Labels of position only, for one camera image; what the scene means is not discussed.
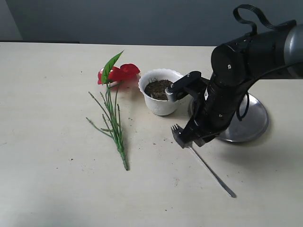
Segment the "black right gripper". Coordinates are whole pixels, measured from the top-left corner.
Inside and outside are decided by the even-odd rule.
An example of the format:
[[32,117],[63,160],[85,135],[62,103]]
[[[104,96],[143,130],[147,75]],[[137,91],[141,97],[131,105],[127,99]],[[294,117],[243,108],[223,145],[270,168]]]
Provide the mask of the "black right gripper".
[[249,77],[243,72],[214,72],[210,79],[201,76],[201,83],[190,120],[182,133],[175,134],[181,148],[192,142],[202,147],[228,128],[248,91]]

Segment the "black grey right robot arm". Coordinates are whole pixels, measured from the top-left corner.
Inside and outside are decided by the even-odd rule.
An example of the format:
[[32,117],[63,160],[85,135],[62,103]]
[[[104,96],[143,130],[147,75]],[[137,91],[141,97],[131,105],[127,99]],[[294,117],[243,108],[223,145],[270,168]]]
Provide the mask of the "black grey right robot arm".
[[191,116],[184,128],[172,127],[182,147],[210,142],[227,129],[233,118],[247,120],[249,89],[261,79],[303,77],[303,27],[291,25],[259,35],[243,36],[217,46],[211,54],[212,76],[193,71],[168,90],[172,99],[193,97]]

